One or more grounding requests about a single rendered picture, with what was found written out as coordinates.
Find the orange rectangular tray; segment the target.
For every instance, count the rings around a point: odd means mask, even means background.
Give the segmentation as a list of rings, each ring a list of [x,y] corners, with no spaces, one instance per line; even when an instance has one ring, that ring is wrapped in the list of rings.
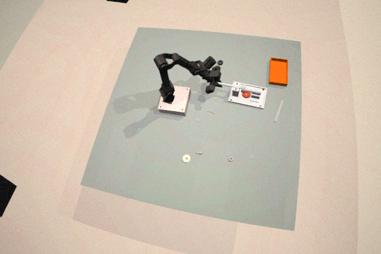
[[[288,59],[271,58],[269,70],[269,84],[285,87],[288,85]]]

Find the red-brown ring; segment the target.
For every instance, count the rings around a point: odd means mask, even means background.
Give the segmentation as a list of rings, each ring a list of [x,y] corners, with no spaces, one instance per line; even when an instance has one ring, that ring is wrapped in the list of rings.
[[[247,93],[247,95],[246,95],[246,93]],[[245,91],[245,93],[242,92],[242,96],[243,96],[244,98],[249,98],[249,97],[250,97],[250,93],[248,93],[248,92],[246,92],[246,91]]]

